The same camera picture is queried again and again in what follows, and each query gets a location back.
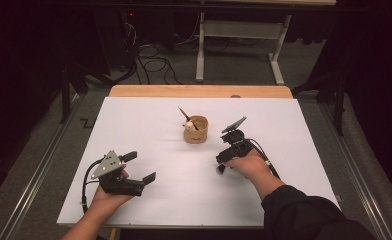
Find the thin black makeup brush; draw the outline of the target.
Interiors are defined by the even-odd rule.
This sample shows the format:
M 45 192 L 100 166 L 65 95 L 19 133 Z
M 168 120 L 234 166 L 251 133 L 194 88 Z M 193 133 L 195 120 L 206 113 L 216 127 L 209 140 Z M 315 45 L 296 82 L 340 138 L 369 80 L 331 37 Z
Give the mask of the thin black makeup brush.
M 194 128 L 195 128 L 196 130 L 199 130 L 199 128 L 198 128 L 198 127 L 196 126 L 196 124 L 192 121 L 192 119 L 185 113 L 185 111 L 184 111 L 182 108 L 180 108 L 180 107 L 178 107 L 178 109 L 180 110 L 180 112 L 182 113 L 182 115 L 186 118 L 187 122 L 191 122 L 191 123 L 193 124 Z

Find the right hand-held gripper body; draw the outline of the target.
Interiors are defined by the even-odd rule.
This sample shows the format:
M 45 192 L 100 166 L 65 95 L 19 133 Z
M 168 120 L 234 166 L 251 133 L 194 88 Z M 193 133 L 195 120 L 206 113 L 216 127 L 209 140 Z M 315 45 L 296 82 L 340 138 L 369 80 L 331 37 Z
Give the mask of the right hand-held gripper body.
M 245 138 L 244 133 L 238 129 L 238 127 L 245 120 L 246 120 L 246 117 L 243 116 L 241 119 L 239 119 L 235 123 L 227 126 L 222 131 L 223 136 L 221 137 L 221 139 L 225 143 L 230 144 L 230 147 L 227 149 L 233 149 L 236 154 L 235 157 L 244 157 L 252 149 L 252 146 L 250 145 L 249 141 Z

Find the person's left hand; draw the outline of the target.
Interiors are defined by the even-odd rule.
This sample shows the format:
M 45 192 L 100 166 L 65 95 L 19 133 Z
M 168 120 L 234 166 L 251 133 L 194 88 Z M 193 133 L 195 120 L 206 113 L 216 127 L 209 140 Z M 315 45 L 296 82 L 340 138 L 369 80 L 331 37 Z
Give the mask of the person's left hand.
M 127 201 L 131 200 L 130 195 L 114 195 L 106 193 L 99 186 L 93 196 L 88 212 L 97 215 L 112 215 L 117 209 Z

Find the dark curtain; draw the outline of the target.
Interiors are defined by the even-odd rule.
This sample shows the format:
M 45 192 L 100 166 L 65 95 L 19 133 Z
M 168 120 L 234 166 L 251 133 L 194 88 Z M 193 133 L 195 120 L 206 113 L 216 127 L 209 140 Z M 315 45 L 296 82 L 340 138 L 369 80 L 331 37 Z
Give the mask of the dark curtain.
M 60 88 L 50 30 L 43 0 L 0 0 L 0 186 Z
M 346 91 L 392 184 L 392 0 L 348 0 L 348 7 L 327 46 L 345 64 Z

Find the white table board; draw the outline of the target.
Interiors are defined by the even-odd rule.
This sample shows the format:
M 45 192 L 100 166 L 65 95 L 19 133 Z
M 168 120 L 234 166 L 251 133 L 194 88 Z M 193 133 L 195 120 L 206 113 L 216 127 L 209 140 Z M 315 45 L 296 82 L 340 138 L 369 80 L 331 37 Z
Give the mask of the white table board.
M 191 117 L 208 120 L 207 140 L 184 140 Z M 126 170 L 133 179 L 153 172 L 141 196 L 125 203 L 109 220 L 119 227 L 260 227 L 261 200 L 239 173 L 216 172 L 216 156 L 226 149 L 221 132 L 241 119 L 241 130 L 256 140 L 285 183 L 309 196 L 336 199 L 295 99 L 137 98 L 104 99 L 57 222 L 72 225 L 82 216 L 81 201 L 96 187 L 82 185 L 87 168 L 110 150 L 136 151 Z

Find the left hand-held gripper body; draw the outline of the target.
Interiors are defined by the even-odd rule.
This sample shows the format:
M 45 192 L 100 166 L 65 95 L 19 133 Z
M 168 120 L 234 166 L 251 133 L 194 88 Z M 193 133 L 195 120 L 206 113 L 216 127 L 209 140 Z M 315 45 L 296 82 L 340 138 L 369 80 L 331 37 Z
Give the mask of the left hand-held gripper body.
M 145 184 L 142 180 L 127 179 L 123 175 L 123 163 L 115 151 L 110 150 L 98 163 L 91 179 L 98 179 L 99 185 L 109 194 L 141 196 Z

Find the wooden table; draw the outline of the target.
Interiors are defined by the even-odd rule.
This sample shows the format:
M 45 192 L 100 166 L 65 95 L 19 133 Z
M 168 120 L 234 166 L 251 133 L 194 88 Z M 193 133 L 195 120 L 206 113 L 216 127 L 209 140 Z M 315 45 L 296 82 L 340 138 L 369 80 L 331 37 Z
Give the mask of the wooden table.
M 110 97 L 183 97 L 183 98 L 280 98 L 292 99 L 286 86 L 243 85 L 116 85 Z

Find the small wooden cup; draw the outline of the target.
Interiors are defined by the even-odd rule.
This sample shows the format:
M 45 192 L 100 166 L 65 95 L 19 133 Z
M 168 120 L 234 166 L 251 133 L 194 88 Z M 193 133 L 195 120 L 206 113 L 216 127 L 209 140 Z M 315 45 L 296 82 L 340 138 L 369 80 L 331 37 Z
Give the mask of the small wooden cup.
M 191 116 L 184 124 L 184 140 L 189 144 L 201 144 L 207 140 L 208 120 L 204 116 Z

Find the black metal stand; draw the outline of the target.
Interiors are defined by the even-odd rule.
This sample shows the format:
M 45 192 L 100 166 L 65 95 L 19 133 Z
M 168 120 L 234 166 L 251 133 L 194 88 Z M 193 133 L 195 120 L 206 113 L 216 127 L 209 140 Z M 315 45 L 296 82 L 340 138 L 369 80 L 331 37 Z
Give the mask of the black metal stand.
M 342 136 L 342 118 L 344 113 L 344 95 L 346 80 L 342 74 L 331 72 L 313 78 L 308 82 L 291 90 L 293 95 L 304 91 L 316 90 L 318 103 L 334 103 L 333 125 L 337 133 Z
M 61 80 L 61 96 L 62 96 L 62 118 L 61 123 L 65 123 L 68 117 L 71 115 L 72 100 L 70 99 L 70 87 L 73 87 L 78 94 L 87 94 L 88 86 L 84 77 L 89 75 L 96 79 L 98 82 L 107 85 L 115 86 L 120 82 L 131 77 L 137 71 L 137 64 L 132 63 L 131 66 L 125 71 L 123 75 L 120 75 L 117 79 L 110 79 L 103 74 L 99 74 L 90 68 L 85 67 L 82 64 L 76 62 L 68 62 L 64 65 L 62 70 Z

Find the metal floor rail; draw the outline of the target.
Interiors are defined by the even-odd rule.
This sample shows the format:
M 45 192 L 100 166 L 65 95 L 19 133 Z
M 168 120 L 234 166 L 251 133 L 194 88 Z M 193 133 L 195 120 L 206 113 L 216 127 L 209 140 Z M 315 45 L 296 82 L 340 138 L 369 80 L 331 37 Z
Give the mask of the metal floor rail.
M 374 228 L 377 238 L 379 240 L 392 240 L 391 230 L 389 229 L 389 226 L 386 223 L 379 206 L 377 205 L 377 201 L 372 195 L 372 192 L 370 191 L 361 171 L 359 170 L 352 154 L 350 153 L 346 141 L 342 136 L 339 135 L 334 127 L 334 120 L 331 110 L 325 104 L 320 104 L 319 108 L 327 119 L 328 125 L 331 128 L 331 131 L 333 132 L 334 137 L 338 142 L 339 148 L 344 155 L 345 164 L 349 171 L 351 182 L 357 191 L 357 195 L 363 205 L 372 227 Z
M 55 151 L 60 144 L 64 133 L 66 132 L 66 129 L 72 119 L 72 115 L 77 111 L 82 100 L 83 97 L 79 94 L 75 94 L 72 98 L 69 113 L 66 117 L 63 118 L 62 122 L 57 127 L 55 134 L 50 140 L 42 158 L 39 161 L 39 164 L 33 172 L 32 177 L 28 181 L 26 188 L 23 190 L 21 197 L 19 198 L 14 210 L 12 211 L 8 221 L 1 231 L 0 240 L 12 240 L 16 235 L 48 173 L 48 170 L 53 162 L 53 155 L 55 154 Z

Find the white metal table frame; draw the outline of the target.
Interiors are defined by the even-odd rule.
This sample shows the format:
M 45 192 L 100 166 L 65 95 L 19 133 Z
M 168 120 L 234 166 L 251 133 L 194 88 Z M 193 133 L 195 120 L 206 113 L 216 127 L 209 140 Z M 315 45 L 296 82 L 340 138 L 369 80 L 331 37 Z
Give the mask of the white metal table frame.
M 264 6 L 283 6 L 283 7 L 325 7 L 334 6 L 336 0 L 198 0 L 203 6 L 208 3 L 240 3 L 258 4 Z M 206 20 L 205 13 L 199 14 L 199 43 L 196 62 L 197 82 L 204 80 L 205 67 L 205 38 L 224 37 L 224 38 L 243 38 L 258 40 L 274 40 L 276 47 L 267 57 L 273 73 L 275 83 L 284 85 L 278 57 L 282 49 L 284 39 L 292 19 L 291 14 L 285 14 L 282 20 L 276 22 L 254 22 L 243 20 Z

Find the person's right hand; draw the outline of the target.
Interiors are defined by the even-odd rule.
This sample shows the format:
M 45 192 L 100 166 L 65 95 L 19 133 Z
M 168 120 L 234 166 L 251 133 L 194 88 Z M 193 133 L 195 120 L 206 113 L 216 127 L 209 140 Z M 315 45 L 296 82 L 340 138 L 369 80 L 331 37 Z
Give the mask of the person's right hand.
M 237 170 L 253 184 L 260 183 L 262 180 L 267 180 L 272 177 L 268 165 L 257 155 L 247 155 L 232 159 L 227 161 L 225 166 Z

